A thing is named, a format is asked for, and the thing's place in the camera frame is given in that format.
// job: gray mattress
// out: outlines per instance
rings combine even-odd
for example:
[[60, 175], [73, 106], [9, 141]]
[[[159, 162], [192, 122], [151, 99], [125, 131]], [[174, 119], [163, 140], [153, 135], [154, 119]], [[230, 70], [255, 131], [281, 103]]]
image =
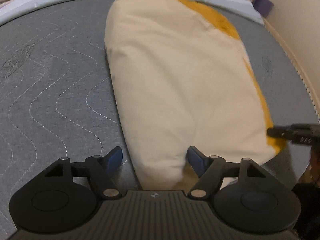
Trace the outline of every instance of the gray mattress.
[[[0, 240], [15, 231], [10, 196], [59, 157], [83, 161], [120, 146], [124, 160], [115, 181], [121, 190], [139, 187], [104, 50], [113, 1], [65, 2], [0, 27]], [[317, 123], [303, 83], [268, 31], [219, 11], [239, 31], [274, 123]], [[308, 164], [308, 152], [290, 145], [265, 168], [292, 187]]]

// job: yellow trim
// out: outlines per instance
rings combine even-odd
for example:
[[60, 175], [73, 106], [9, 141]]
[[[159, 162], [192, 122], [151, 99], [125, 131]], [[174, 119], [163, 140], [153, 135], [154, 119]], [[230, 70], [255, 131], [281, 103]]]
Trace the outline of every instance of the yellow trim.
[[210, 22], [214, 27], [224, 32], [225, 34], [239, 40], [239, 34], [234, 26], [228, 21], [226, 17], [212, 9], [211, 7], [199, 2], [191, 0], [178, 0], [188, 8], [199, 13], [204, 19]]
[[[266, 102], [266, 99], [264, 98], [262, 91], [258, 85], [258, 82], [255, 78], [255, 75], [251, 69], [251, 67], [249, 66], [249, 64], [244, 60], [244, 64], [248, 70], [248, 73], [253, 81], [253, 85], [257, 91], [257, 94], [260, 98], [260, 102], [261, 102], [261, 106], [263, 109], [263, 115], [264, 115], [264, 121], [266, 124], [266, 131], [268, 128], [273, 127], [273, 122], [271, 119], [271, 115], [270, 115], [270, 111]], [[276, 154], [278, 154], [283, 148], [286, 147], [286, 141], [284, 139], [278, 139], [278, 138], [271, 138], [269, 136], [267, 136], [267, 145], [272, 146], [274, 148], [274, 150], [276, 151]]]

